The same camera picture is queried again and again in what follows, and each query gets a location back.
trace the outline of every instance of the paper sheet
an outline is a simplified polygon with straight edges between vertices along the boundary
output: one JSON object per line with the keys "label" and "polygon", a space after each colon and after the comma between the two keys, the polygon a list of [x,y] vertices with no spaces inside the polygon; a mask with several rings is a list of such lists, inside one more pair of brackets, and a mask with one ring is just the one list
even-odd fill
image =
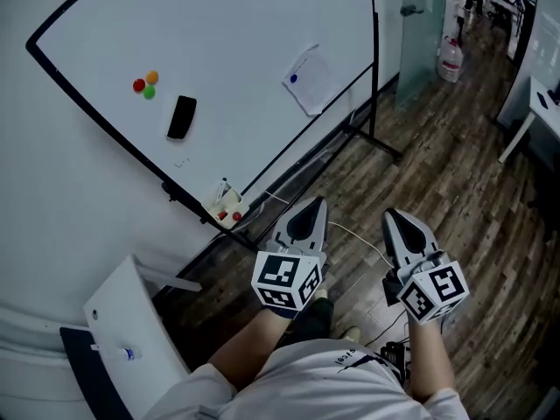
{"label": "paper sheet", "polygon": [[308,116],[322,113],[335,96],[335,83],[319,53],[319,45],[314,45],[297,59],[282,83]]}

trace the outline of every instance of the white shirt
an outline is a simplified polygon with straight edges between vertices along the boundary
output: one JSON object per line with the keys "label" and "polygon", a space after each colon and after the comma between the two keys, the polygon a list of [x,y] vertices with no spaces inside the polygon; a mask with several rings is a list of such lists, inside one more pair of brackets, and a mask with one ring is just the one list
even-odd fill
{"label": "white shirt", "polygon": [[151,420],[468,419],[448,388],[424,405],[401,388],[389,364],[347,340],[317,339],[276,350],[237,393],[211,364],[197,368],[151,410]]}

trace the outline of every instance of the red magnet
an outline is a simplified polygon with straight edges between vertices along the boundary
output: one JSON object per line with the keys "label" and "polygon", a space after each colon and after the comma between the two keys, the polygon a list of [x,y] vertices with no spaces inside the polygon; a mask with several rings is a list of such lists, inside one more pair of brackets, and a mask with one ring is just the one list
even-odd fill
{"label": "red magnet", "polygon": [[132,84],[132,88],[134,88],[135,92],[142,92],[145,87],[146,87],[146,83],[142,78],[135,80],[134,84]]}

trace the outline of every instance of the white box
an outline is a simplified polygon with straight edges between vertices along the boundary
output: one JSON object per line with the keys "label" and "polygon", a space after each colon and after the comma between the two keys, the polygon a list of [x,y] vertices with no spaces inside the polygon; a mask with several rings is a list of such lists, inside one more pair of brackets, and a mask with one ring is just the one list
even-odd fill
{"label": "white box", "polygon": [[[202,206],[224,228],[233,228],[239,222],[234,219],[234,214],[238,213],[242,217],[249,211],[249,206],[241,194],[225,180],[219,181],[210,194],[211,196],[202,201]],[[218,215],[222,212],[225,212],[226,216],[220,219]]]}
{"label": "white box", "polygon": [[316,256],[259,252],[251,286],[263,305],[300,312],[322,281]]}
{"label": "white box", "polygon": [[450,312],[468,295],[459,263],[451,262],[412,274],[397,297],[419,324],[425,324]]}

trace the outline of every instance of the table leg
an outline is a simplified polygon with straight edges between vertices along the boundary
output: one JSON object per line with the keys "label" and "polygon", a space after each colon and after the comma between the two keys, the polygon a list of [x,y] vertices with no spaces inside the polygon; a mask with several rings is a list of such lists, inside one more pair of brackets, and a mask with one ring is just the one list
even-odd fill
{"label": "table leg", "polygon": [[506,161],[509,154],[511,154],[511,151],[513,151],[514,147],[517,146],[517,144],[522,139],[525,132],[527,132],[527,129],[529,128],[529,126],[534,120],[535,120],[535,113],[531,110],[529,111],[527,118],[525,118],[525,121],[523,122],[519,130],[515,133],[514,139],[511,142],[509,142],[509,145],[507,146],[506,150],[502,153],[502,155],[498,159],[498,162],[503,164]]}

